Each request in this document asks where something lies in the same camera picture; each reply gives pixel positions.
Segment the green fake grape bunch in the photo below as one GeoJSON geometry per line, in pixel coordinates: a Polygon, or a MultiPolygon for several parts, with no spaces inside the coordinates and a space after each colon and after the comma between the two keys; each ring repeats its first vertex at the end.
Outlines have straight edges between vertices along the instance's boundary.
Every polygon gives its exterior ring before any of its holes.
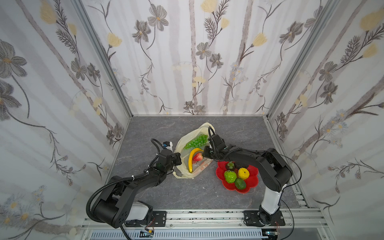
{"type": "Polygon", "coordinates": [[[185,150],[188,149],[195,149],[195,148],[201,148],[205,146],[208,141],[208,135],[200,134],[191,141],[187,142],[187,144],[184,146],[185,150]]]}

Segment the red fake strawberry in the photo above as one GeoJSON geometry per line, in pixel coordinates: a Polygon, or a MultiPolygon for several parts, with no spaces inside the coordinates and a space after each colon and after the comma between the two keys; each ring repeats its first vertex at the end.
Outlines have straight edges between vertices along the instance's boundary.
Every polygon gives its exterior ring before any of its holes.
{"type": "Polygon", "coordinates": [[[196,164],[197,162],[200,162],[203,160],[203,153],[202,152],[197,152],[193,155],[193,158],[192,158],[192,163],[193,164],[196,164]]]}

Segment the aluminium frame post right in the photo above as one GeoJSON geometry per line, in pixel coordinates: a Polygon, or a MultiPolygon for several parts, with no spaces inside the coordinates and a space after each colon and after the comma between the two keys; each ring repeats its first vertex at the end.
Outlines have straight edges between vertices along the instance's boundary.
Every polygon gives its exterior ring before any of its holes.
{"type": "Polygon", "coordinates": [[[275,95],[275,98],[270,106],[268,114],[265,115],[267,120],[270,120],[277,111],[280,102],[284,98],[284,95],[286,94],[287,90],[290,88],[290,85],[293,82],[296,74],[301,69],[302,65],[305,63],[306,59],[314,48],[316,41],[321,36],[322,31],[327,26],[328,21],[331,19],[339,3],[340,1],[332,0],[327,1],[327,3],[325,4],[322,12],[318,17],[318,20],[314,24],[313,29],[309,34],[309,37],[305,41],[305,44],[301,48],[296,60],[294,61],[294,64],[292,65],[290,71],[287,73],[286,78],[284,79],[282,85],[279,88],[279,91],[275,95]]]}

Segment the yellow fake banana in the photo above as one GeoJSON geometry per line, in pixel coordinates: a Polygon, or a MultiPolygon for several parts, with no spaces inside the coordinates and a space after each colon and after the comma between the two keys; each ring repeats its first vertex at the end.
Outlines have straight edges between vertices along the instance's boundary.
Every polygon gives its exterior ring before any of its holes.
{"type": "Polygon", "coordinates": [[[188,160],[188,170],[189,173],[193,172],[193,164],[200,162],[203,160],[203,150],[200,148],[195,148],[190,152],[189,160],[188,160]]]}

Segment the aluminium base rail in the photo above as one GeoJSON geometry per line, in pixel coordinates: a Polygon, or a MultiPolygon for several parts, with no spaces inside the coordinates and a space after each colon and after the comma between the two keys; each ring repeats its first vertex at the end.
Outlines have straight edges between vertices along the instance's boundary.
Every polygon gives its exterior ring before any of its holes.
{"type": "Polygon", "coordinates": [[[283,207],[275,224],[258,227],[255,219],[236,210],[161,210],[167,212],[160,227],[125,227],[85,219],[84,240],[333,240],[334,236],[319,209],[283,207]]]}

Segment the yellow fake lemon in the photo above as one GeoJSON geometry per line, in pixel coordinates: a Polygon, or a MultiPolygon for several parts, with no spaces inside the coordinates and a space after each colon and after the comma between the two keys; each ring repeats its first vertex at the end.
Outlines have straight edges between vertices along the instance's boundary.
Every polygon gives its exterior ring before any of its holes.
{"type": "Polygon", "coordinates": [[[246,180],[250,177],[250,172],[248,169],[246,168],[240,168],[238,169],[238,178],[242,179],[242,180],[246,180]]]}

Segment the dark purple fake mangosteen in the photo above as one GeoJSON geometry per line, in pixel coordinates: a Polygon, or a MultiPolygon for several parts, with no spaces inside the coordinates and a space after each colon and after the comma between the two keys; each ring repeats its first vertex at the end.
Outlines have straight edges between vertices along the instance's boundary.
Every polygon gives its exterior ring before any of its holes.
{"type": "Polygon", "coordinates": [[[234,162],[228,162],[226,164],[227,171],[234,171],[236,169],[236,164],[234,162]]]}

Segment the red flower-shaped plastic plate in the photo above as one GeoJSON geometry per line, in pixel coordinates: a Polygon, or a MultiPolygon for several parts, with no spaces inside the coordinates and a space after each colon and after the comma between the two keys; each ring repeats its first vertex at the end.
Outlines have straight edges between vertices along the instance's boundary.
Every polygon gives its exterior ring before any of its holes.
{"type": "Polygon", "coordinates": [[[227,162],[218,162],[218,167],[216,169],[216,175],[217,177],[222,181],[223,183],[223,186],[229,190],[229,191],[237,191],[238,193],[241,193],[241,194],[246,194],[250,191],[251,188],[255,188],[258,184],[259,184],[259,179],[258,179],[258,169],[253,167],[253,166],[249,166],[247,168],[247,170],[250,172],[250,176],[245,179],[245,184],[246,184],[246,187],[243,189],[243,190],[240,190],[240,189],[237,189],[236,186],[235,186],[235,183],[227,183],[226,180],[225,180],[225,164],[227,162]]]}

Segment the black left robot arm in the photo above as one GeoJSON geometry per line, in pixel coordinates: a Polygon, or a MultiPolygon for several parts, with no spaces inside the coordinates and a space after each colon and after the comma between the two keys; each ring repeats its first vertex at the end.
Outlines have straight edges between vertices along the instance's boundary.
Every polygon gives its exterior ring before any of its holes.
{"type": "Polygon", "coordinates": [[[114,176],[96,190],[86,205],[87,216],[117,229],[127,220],[138,193],[161,184],[175,166],[182,164],[181,154],[163,149],[143,174],[121,178],[114,176]]]}

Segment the aluminium frame post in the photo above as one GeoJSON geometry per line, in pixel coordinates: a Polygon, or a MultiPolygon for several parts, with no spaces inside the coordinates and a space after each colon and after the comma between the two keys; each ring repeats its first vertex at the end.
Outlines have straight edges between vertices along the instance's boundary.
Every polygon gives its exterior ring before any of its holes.
{"type": "Polygon", "coordinates": [[[119,82],[113,72],[113,68],[110,64],[110,61],[107,56],[107,52],[105,52],[103,45],[100,41],[100,38],[95,31],[91,19],[89,18],[87,11],[82,3],[82,1],[78,0],[71,0],[72,5],[75,8],[75,11],[83,25],[83,27],[86,30],[87,36],[89,37],[91,44],[101,61],[105,71],[107,72],[107,76],[116,92],[116,95],[118,96],[118,99],[120,100],[120,103],[125,111],[126,116],[129,118],[129,120],[134,116],[127,101],[126,98],[121,90],[121,87],[119,85],[119,82]]]}
{"type": "Polygon", "coordinates": [[[316,41],[321,36],[322,31],[327,26],[328,21],[331,19],[339,3],[340,1],[332,0],[327,1],[327,3],[325,4],[322,12],[318,17],[318,20],[314,24],[313,29],[309,34],[309,37],[305,41],[305,44],[301,48],[296,60],[294,61],[294,64],[292,65],[290,71],[287,73],[286,78],[284,79],[282,85],[279,88],[279,91],[275,95],[275,98],[270,106],[268,114],[265,115],[267,120],[270,120],[277,111],[280,102],[284,98],[284,95],[286,94],[287,90],[290,88],[290,85],[293,82],[296,74],[301,69],[302,65],[305,63],[306,59],[314,48],[316,41]]]}

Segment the green fake lime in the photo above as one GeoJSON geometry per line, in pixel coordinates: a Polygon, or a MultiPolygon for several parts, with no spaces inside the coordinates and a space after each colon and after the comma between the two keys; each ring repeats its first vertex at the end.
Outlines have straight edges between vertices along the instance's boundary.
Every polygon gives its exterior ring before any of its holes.
{"type": "Polygon", "coordinates": [[[243,179],[237,178],[235,180],[235,187],[237,190],[244,190],[247,188],[247,184],[243,179]]]}

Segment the pale yellow printed plastic bag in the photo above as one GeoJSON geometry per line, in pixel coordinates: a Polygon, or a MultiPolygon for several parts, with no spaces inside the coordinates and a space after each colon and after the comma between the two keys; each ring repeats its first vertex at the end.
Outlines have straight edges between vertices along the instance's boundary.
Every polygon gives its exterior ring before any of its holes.
{"type": "Polygon", "coordinates": [[[203,157],[204,148],[210,146],[209,128],[215,130],[210,123],[204,123],[178,141],[175,152],[180,153],[182,164],[175,167],[175,178],[193,179],[213,161],[203,157]]]}

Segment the bright green bumpy fake fruit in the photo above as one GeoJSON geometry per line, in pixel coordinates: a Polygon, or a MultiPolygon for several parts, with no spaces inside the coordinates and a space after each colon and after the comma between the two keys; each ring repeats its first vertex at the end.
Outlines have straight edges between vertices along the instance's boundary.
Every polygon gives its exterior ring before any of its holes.
{"type": "Polygon", "coordinates": [[[225,181],[228,184],[234,183],[236,181],[236,179],[238,178],[236,172],[230,171],[230,170],[227,170],[224,172],[224,177],[225,177],[225,181]]]}

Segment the aluminium frame post left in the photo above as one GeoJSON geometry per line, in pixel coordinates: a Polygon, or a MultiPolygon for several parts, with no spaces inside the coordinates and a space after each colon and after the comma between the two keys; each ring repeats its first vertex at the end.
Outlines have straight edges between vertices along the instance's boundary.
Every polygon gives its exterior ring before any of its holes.
{"type": "Polygon", "coordinates": [[[134,116],[127,101],[126,98],[121,90],[121,87],[119,85],[119,82],[113,72],[113,68],[110,64],[110,61],[107,56],[107,52],[105,52],[103,45],[100,41],[100,38],[95,31],[91,19],[89,18],[87,11],[82,3],[82,1],[78,0],[71,0],[72,5],[75,8],[75,11],[83,25],[83,27],[86,30],[87,36],[89,37],[91,44],[101,61],[105,71],[107,72],[107,76],[116,92],[116,95],[118,96],[118,99],[120,100],[120,103],[125,111],[126,116],[129,118],[129,120],[134,116]]]}

